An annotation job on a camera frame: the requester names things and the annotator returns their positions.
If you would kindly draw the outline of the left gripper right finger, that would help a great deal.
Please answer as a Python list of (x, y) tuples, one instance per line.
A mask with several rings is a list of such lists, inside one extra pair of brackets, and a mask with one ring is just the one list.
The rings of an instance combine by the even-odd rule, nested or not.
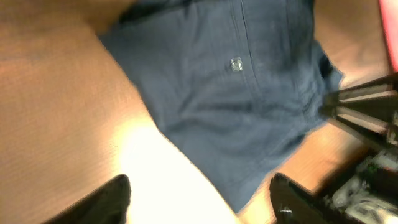
[(361, 224), (328, 207), (284, 174), (273, 176), (269, 190), (276, 224)]

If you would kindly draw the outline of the blue denim shorts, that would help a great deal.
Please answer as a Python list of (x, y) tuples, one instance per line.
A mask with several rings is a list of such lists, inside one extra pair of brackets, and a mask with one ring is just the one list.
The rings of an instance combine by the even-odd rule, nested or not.
[(324, 123), (341, 73), (311, 0), (138, 1), (101, 43), (235, 212)]

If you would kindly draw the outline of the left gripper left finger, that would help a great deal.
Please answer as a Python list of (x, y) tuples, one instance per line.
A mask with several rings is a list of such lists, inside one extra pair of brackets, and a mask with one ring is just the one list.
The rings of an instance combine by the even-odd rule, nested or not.
[(129, 178), (119, 174), (44, 224), (125, 224), (130, 201)]

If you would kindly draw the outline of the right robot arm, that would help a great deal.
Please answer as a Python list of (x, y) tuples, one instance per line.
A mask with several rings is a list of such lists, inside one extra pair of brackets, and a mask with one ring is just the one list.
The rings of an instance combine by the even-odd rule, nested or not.
[(330, 208), (355, 223), (397, 223), (397, 74), (327, 95), (320, 114), (371, 150)]

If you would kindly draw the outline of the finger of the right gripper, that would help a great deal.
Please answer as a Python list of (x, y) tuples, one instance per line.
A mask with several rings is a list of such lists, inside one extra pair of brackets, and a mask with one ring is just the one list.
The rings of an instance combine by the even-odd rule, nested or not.
[(340, 109), (352, 110), (388, 124), (397, 124), (397, 74), (335, 91), (324, 97), (319, 112), (332, 118)]

